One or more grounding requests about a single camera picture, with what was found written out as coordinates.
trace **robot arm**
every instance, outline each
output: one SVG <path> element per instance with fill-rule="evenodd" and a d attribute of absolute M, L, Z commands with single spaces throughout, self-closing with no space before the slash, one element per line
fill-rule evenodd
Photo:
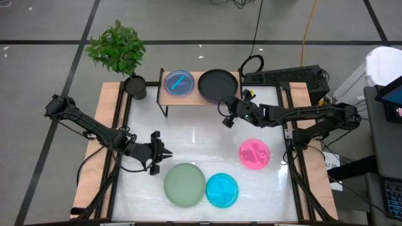
<path fill-rule="evenodd" d="M 172 154 L 172 152 L 165 149 L 165 145 L 159 139 L 159 131 L 151 134 L 150 143 L 138 144 L 130 142 L 128 137 L 136 137 L 136 135 L 122 129 L 113 129 L 102 125 L 100 122 L 81 112 L 70 97 L 53 95 L 53 100 L 46 106 L 45 117 L 57 121 L 70 120 L 76 123 L 86 131 L 96 135 L 101 145 L 140 161 L 144 167 L 144 171 L 146 171 L 146 161 L 152 159 L 150 175 L 158 174 L 160 169 L 157 163 L 171 157 Z"/>
<path fill-rule="evenodd" d="M 356 107 L 349 104 L 330 104 L 314 107 L 297 107 L 285 109 L 279 106 L 260 104 L 251 100 L 255 97 L 250 91 L 243 91 L 243 100 L 228 98 L 225 104 L 231 115 L 223 120 L 223 124 L 231 128 L 237 117 L 258 127 L 275 127 L 286 122 L 323 119 L 307 129 L 294 129 L 286 133 L 295 148 L 306 149 L 311 139 L 321 136 L 322 139 L 336 129 L 353 130 L 360 125 L 360 115 Z"/>

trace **wooden shelf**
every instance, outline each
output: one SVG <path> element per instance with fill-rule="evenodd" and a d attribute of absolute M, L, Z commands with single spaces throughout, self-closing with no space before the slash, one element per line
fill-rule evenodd
<path fill-rule="evenodd" d="M 160 78 L 160 93 L 159 93 L 159 104 L 162 106 L 173 106 L 173 105 L 198 105 L 198 106 L 206 106 L 206 105 L 214 105 L 214 103 L 206 101 L 198 91 L 198 80 L 204 72 L 190 72 L 195 80 L 195 85 L 193 90 L 183 97 L 175 97 L 174 95 L 169 94 L 165 89 L 165 78 L 168 76 L 170 72 L 162 72 Z M 238 85 L 236 97 L 240 98 L 240 75 L 239 72 L 231 72 L 231 74 L 236 78 Z"/>

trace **black keyboard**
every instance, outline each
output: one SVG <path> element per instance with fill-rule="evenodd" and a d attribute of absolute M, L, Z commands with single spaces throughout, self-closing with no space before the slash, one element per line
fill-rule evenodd
<path fill-rule="evenodd" d="M 402 219 L 402 183 L 384 180 L 384 201 L 389 214 Z"/>
<path fill-rule="evenodd" d="M 319 81 L 323 78 L 321 68 L 318 65 L 307 67 L 287 68 L 267 72 L 256 72 L 247 74 L 252 82 L 305 82 L 309 90 L 319 88 Z"/>

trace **white table surface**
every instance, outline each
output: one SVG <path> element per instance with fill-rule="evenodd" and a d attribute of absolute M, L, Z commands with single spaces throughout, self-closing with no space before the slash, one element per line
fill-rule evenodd
<path fill-rule="evenodd" d="M 256 104 L 278 105 L 275 87 L 243 88 L 254 90 Z M 113 221 L 297 222 L 288 166 L 282 162 L 286 150 L 282 127 L 261 129 L 235 119 L 229 129 L 222 124 L 224 118 L 216 106 L 172 106 L 165 118 L 156 104 L 157 87 L 147 87 L 147 93 L 145 99 L 131 102 L 130 132 L 138 135 L 137 142 L 149 143 L 150 134 L 160 131 L 173 157 L 159 164 L 161 172 L 156 176 L 121 170 Z M 221 109 L 227 112 L 224 105 Z M 270 148 L 267 167 L 252 171 L 242 165 L 239 146 L 247 139 L 260 139 Z M 165 195 L 163 180 L 179 163 L 195 164 L 206 180 L 216 173 L 230 174 L 239 185 L 239 198 L 223 209 L 214 207 L 205 196 L 190 208 L 172 204 Z M 140 163 L 129 157 L 123 157 L 122 165 L 141 169 Z"/>

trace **computer monitor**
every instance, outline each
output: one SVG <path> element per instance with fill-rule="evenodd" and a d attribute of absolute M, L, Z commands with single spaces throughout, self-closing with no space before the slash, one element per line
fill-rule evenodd
<path fill-rule="evenodd" d="M 402 107 L 402 76 L 380 89 L 376 101 L 393 107 Z"/>

